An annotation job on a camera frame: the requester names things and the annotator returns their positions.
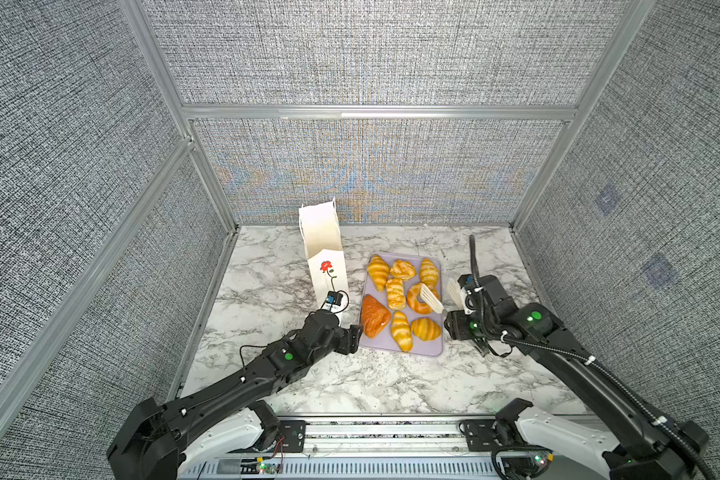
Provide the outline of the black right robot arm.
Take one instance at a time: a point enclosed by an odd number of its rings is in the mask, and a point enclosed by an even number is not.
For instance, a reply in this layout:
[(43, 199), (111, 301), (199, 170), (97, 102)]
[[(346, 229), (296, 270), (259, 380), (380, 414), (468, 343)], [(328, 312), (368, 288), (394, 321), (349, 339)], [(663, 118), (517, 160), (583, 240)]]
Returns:
[(493, 343), (533, 358), (560, 379), (604, 424), (602, 431), (554, 421), (531, 402), (515, 399), (495, 416), (489, 447), (559, 453), (607, 479), (691, 479), (714, 473), (703, 455), (707, 432), (692, 421), (676, 422), (641, 398), (591, 354), (551, 310), (518, 306), (494, 275), (457, 280), (463, 309), (445, 319), (450, 336), (472, 342), (481, 354)]

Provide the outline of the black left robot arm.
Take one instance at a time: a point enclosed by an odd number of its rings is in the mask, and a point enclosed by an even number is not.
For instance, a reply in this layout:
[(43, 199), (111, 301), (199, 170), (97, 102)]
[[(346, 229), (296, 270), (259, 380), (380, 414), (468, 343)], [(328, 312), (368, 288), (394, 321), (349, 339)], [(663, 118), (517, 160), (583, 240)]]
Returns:
[(117, 479), (176, 479), (189, 463), (189, 447), (228, 417), (306, 376), (330, 353), (357, 352), (361, 325), (344, 328), (336, 314), (311, 312), (301, 328), (265, 345), (240, 370), (187, 397), (159, 405), (137, 404), (115, 435), (106, 457)]

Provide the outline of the white paper bag with rose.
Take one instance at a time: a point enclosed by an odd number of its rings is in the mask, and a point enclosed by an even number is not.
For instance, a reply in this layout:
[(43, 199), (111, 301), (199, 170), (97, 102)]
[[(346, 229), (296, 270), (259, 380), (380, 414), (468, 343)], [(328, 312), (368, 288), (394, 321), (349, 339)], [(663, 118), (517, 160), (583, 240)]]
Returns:
[(336, 209), (336, 199), (299, 209), (299, 230), (317, 307), (329, 295), (341, 294), (342, 299), (333, 312), (349, 305), (346, 260)]

